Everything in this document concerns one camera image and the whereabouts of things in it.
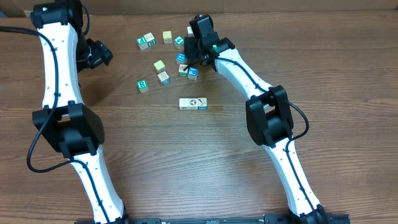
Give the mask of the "white block brown picture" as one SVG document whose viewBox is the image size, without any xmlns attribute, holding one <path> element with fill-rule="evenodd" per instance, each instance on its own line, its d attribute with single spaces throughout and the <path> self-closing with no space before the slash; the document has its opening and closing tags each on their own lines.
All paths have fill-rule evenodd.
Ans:
<svg viewBox="0 0 398 224">
<path fill-rule="evenodd" d="M 198 98 L 189 98 L 188 99 L 188 109 L 189 110 L 197 110 L 198 109 Z"/>
</svg>

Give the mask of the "white feather block blue X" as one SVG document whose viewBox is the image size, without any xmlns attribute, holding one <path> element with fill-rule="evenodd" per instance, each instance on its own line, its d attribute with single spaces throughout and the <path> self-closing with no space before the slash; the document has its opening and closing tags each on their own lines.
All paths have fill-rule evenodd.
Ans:
<svg viewBox="0 0 398 224">
<path fill-rule="evenodd" d="M 208 109 L 207 98 L 198 98 L 198 109 L 199 110 L 207 110 Z"/>
</svg>

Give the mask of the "blue top letter block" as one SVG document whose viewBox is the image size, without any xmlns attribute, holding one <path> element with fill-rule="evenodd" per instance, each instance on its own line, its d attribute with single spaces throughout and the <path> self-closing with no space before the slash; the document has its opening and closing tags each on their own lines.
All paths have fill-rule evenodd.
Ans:
<svg viewBox="0 0 398 224">
<path fill-rule="evenodd" d="M 189 109 L 189 99 L 188 98 L 180 98 L 178 105 L 179 105 L 180 110 L 188 110 Z"/>
</svg>

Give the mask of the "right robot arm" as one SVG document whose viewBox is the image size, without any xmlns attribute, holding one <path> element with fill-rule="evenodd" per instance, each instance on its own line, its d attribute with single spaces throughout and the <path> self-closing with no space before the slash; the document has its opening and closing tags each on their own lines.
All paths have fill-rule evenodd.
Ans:
<svg viewBox="0 0 398 224">
<path fill-rule="evenodd" d="M 245 97 L 246 124 L 250 137 L 272 160 L 285 190 L 289 223 L 328 223 L 329 218 L 312 192 L 299 162 L 293 134 L 292 110 L 286 90 L 262 80 L 242 59 L 228 38 L 219 38 L 212 18 L 197 14 L 189 22 L 193 35 L 185 38 L 190 65 L 210 66 Z"/>
</svg>

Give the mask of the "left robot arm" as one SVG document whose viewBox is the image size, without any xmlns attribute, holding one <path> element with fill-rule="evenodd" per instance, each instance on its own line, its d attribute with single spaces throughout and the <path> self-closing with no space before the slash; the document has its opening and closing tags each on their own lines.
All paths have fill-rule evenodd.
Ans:
<svg viewBox="0 0 398 224">
<path fill-rule="evenodd" d="M 93 223 L 129 223 L 103 154 L 104 127 L 83 102 L 78 73 L 108 65 L 111 51 L 87 39 L 87 12 L 80 1 L 37 4 L 30 14 L 44 53 L 45 92 L 42 109 L 32 113 L 39 135 L 62 153 L 81 179 L 93 209 Z"/>
</svg>

